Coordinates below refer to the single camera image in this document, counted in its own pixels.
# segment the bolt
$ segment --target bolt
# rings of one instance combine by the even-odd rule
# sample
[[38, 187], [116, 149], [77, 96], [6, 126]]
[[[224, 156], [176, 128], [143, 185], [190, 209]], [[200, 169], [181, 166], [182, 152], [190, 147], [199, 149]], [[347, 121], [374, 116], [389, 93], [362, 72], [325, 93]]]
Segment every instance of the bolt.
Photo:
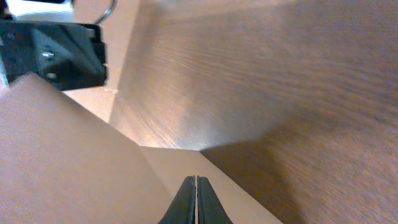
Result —
[[48, 74], [47, 74], [47, 78], [54, 80], [54, 79], [57, 78], [57, 74], [55, 74], [55, 73], [48, 73]]
[[51, 60], [54, 58], [54, 53], [45, 51], [42, 53], [42, 56], [44, 57], [45, 60]]

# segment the wooden panel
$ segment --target wooden panel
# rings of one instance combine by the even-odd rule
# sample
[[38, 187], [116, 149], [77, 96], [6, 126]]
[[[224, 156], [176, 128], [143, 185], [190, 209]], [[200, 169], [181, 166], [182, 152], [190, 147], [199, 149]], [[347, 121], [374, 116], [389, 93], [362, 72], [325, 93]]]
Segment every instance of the wooden panel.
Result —
[[284, 223], [398, 222], [396, 1], [150, 1], [111, 124]]

